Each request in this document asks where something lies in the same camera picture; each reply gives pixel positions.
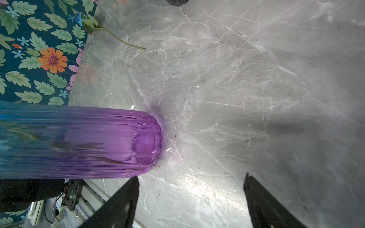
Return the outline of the smoky brown ribbed glass vase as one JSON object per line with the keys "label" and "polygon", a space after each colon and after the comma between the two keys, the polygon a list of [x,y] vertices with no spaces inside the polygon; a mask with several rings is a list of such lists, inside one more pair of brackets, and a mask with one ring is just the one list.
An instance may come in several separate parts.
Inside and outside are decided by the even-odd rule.
{"label": "smoky brown ribbed glass vase", "polygon": [[166,0],[166,2],[172,6],[181,6],[183,4],[186,4],[188,1],[189,0]]}

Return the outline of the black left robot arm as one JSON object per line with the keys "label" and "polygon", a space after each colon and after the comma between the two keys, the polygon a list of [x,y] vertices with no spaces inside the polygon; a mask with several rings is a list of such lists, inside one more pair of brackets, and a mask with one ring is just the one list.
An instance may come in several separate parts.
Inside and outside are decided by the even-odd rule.
{"label": "black left robot arm", "polygon": [[1,212],[26,210],[31,203],[59,196],[64,180],[1,179]]}

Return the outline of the blue rose stem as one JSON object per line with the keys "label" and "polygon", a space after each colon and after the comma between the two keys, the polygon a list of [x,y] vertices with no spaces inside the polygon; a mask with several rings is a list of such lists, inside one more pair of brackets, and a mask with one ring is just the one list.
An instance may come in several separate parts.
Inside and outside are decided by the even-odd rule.
{"label": "blue rose stem", "polygon": [[121,43],[123,43],[129,47],[136,48],[139,50],[145,50],[144,47],[135,46],[135,45],[132,45],[132,44],[129,44],[129,43],[123,41],[117,35],[112,33],[109,29],[100,25],[99,22],[90,14],[86,14],[84,12],[77,13],[75,15],[75,22],[77,25],[79,25],[81,27],[81,29],[83,31],[87,32],[89,35],[91,35],[94,31],[104,30],[107,33],[109,33],[111,36],[113,36],[115,39],[117,39],[118,41],[120,41]]}

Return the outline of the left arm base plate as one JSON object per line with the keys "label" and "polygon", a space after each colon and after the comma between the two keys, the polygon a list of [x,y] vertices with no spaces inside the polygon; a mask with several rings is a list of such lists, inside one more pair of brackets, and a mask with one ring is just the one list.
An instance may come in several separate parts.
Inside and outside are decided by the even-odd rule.
{"label": "left arm base plate", "polygon": [[66,195],[63,199],[62,206],[66,206],[70,211],[74,211],[80,200],[83,185],[83,180],[70,179],[66,184]]}

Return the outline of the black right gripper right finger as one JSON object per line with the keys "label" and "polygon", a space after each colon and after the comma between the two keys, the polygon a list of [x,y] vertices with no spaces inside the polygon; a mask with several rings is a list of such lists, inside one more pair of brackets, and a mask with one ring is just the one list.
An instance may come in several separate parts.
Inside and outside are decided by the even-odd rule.
{"label": "black right gripper right finger", "polygon": [[243,190],[254,228],[305,228],[263,185],[249,173]]}

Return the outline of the purple ribbed glass vase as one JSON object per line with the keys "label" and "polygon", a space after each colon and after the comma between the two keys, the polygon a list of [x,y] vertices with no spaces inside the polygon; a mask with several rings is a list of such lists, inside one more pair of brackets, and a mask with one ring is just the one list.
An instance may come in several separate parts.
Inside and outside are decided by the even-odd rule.
{"label": "purple ribbed glass vase", "polygon": [[162,129],[144,112],[1,102],[2,179],[117,179],[148,172]]}

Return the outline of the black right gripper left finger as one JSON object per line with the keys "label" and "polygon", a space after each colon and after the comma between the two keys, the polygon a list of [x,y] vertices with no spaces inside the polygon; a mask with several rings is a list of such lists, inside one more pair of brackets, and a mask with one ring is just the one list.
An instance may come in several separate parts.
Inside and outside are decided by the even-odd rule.
{"label": "black right gripper left finger", "polygon": [[80,228],[132,228],[139,197],[139,180],[130,178]]}

